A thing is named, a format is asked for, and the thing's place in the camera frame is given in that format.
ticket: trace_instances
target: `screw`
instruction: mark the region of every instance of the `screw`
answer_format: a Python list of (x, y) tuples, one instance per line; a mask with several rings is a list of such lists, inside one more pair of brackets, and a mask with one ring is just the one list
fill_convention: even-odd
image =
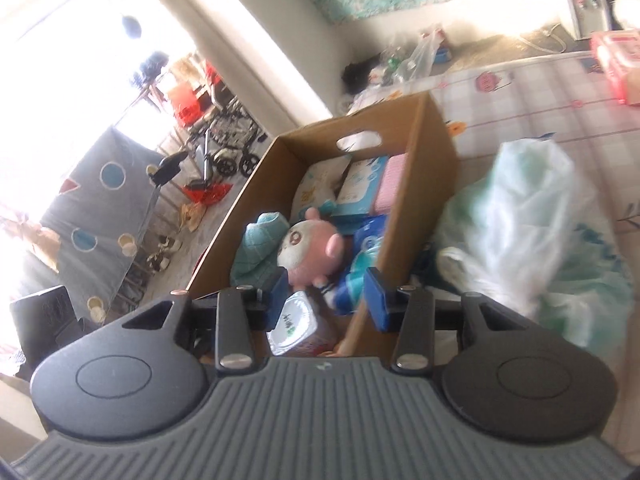
[(396, 365), (402, 370), (422, 370), (429, 365), (429, 360), (420, 354), (402, 354), (396, 360)]
[(245, 354), (229, 354), (220, 359), (220, 365), (229, 370), (244, 370), (252, 365), (252, 360)]

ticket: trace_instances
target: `green plastic bag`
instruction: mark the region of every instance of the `green plastic bag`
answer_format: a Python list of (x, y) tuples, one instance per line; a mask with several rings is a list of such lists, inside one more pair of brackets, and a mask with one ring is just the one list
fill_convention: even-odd
[(630, 273), (597, 192), (551, 140), (506, 142), (452, 197), (434, 236), (441, 276), (607, 358), (625, 337)]

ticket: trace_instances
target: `carton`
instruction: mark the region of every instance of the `carton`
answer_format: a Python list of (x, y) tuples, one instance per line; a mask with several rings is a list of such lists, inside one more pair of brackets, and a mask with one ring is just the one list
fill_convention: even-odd
[[(364, 135), (360, 138), (366, 142), (344, 140), (361, 132)], [(349, 151), (353, 160), (407, 153), (376, 264), (390, 284), (407, 282), (416, 256), (454, 193), (458, 167), (452, 140), (427, 92), (382, 102), (351, 116), (277, 137), (201, 258), (188, 285), (192, 298), (229, 286), (229, 270), (245, 226), (263, 212), (279, 211), (288, 218), (306, 169), (320, 160), (343, 155), (338, 146), (348, 150), (366, 146)], [(329, 321), (342, 339), (340, 355), (379, 356), (384, 362), (391, 358), (397, 334), (377, 332), (364, 301), (352, 316), (333, 316)], [(258, 355), (269, 354), (263, 333), (254, 334), (254, 343)]]

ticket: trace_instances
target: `tissue box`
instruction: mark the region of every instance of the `tissue box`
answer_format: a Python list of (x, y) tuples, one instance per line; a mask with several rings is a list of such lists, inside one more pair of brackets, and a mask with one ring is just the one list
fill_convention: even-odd
[(354, 162), (349, 168), (331, 213), (332, 223), (342, 234), (350, 233), (341, 227), (354, 224), (357, 229), (359, 223), (373, 213), (373, 203), (388, 159), (386, 155), (368, 158)]
[(405, 161), (406, 153), (392, 156), (388, 160), (385, 173), (382, 175), (378, 196), (373, 204), (373, 213), (375, 215), (386, 215), (391, 212), (391, 208), (398, 195), (400, 182), (402, 182), (402, 172), (404, 171)]

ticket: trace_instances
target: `plush toy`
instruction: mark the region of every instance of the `plush toy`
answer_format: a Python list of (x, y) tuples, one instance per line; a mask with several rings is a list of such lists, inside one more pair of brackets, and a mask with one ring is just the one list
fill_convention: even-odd
[(344, 240), (320, 219), (318, 209), (307, 209), (305, 218), (287, 231), (278, 249), (278, 266), (287, 269), (289, 284), (296, 289), (327, 285), (327, 276), (338, 269), (344, 252)]

